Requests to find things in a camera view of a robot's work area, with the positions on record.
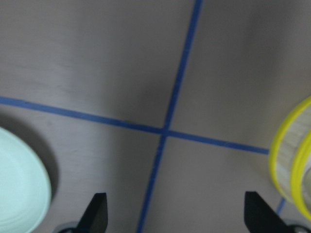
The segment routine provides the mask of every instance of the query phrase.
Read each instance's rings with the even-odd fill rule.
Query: round white object
[[[50,179],[37,154],[0,128],[0,233],[32,232],[50,202]]]

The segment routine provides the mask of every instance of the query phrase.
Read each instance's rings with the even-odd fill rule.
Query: gray surface
[[[0,96],[162,127],[192,1],[0,1]],[[268,148],[310,94],[311,2],[206,0],[172,129]],[[134,233],[158,135],[0,105],[54,199],[35,233],[107,192],[108,233]],[[145,233],[246,232],[243,195],[275,209],[267,156],[168,139]],[[286,204],[282,216],[304,221]]]

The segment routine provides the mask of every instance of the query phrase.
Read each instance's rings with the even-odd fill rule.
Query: blue line
[[[192,42],[193,42],[193,38],[194,38],[194,34],[195,34],[195,29],[196,29],[196,26],[198,23],[201,6],[202,6],[202,0],[196,0],[194,3],[193,11],[192,11],[192,16],[191,16],[191,20],[190,20],[190,24],[189,24],[189,28],[188,28],[183,52],[181,55],[181,59],[180,59],[179,67],[178,67],[178,72],[177,72],[177,75],[175,78],[175,83],[174,83],[174,87],[173,87],[173,91],[172,91],[172,95],[171,95],[170,104],[169,104],[167,114],[165,117],[165,121],[164,121],[163,133],[160,137],[158,148],[157,148],[157,151],[155,154],[155,160],[154,160],[153,168],[152,168],[152,171],[150,174],[150,178],[149,178],[149,182],[148,182],[148,186],[147,186],[147,191],[146,191],[145,199],[144,199],[144,202],[142,205],[142,210],[140,213],[136,233],[142,233],[142,231],[143,231],[143,227],[145,224],[145,220],[147,217],[147,213],[148,213],[148,209],[149,209],[149,205],[150,205],[150,201],[151,201],[151,196],[152,196],[154,185],[156,182],[156,176],[157,176],[157,173],[159,170],[159,166],[160,166],[162,155],[163,155],[163,150],[165,148],[166,139],[168,136],[167,134],[168,134],[171,122],[172,122],[173,114],[174,114],[175,107],[176,107],[177,100],[178,100],[178,95],[180,92],[180,87],[181,87],[181,84],[182,84],[182,81],[184,78],[184,74],[185,74],[185,70],[187,67],[187,63],[188,63],[188,59],[189,59],[189,53],[191,50],[191,46],[192,46]]]
[[[152,127],[152,126],[133,124],[133,123],[129,123],[129,122],[122,121],[122,120],[112,119],[112,118],[103,117],[103,116],[97,116],[97,115],[88,114],[88,113],[77,112],[77,111],[68,110],[64,108],[51,107],[51,106],[47,106],[44,104],[33,103],[33,102],[24,101],[24,100],[18,100],[14,98],[0,96],[0,103],[5,104],[5,105],[10,105],[10,106],[16,106],[20,108],[37,110],[37,111],[46,112],[46,113],[53,113],[53,114],[66,116],[66,117],[73,117],[73,118],[82,119],[82,120],[94,121],[98,123],[104,123],[108,125],[114,125],[118,127],[124,127],[128,129],[144,131],[148,133],[157,133],[157,134],[162,133],[162,129]]]
[[[203,143],[212,144],[212,145],[216,145],[220,147],[227,147],[231,149],[245,150],[245,151],[255,152],[259,154],[269,153],[269,150],[265,148],[254,147],[254,146],[249,146],[249,145],[244,145],[244,144],[239,144],[239,143],[234,143],[234,142],[227,142],[227,141],[208,138],[208,137],[196,136],[196,135],[192,135],[188,133],[168,131],[167,135],[171,137],[177,137],[177,138],[182,138],[182,139],[196,141],[196,142],[203,142]]]
[[[280,202],[279,202],[279,204],[278,204],[278,206],[277,206],[277,209],[276,209],[277,215],[280,215],[280,214],[281,214],[281,212],[282,212],[282,210],[283,210],[283,208],[284,208],[285,203],[286,203],[285,198],[281,198],[281,200],[280,200]]]

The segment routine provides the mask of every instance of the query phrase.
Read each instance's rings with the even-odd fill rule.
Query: metal screw
[[[302,227],[295,227],[295,233],[308,233],[306,229]]]

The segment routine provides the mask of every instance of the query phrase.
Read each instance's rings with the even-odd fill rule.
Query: light blue plate
[[[51,183],[37,154],[0,128],[0,233],[30,233],[51,202]]]

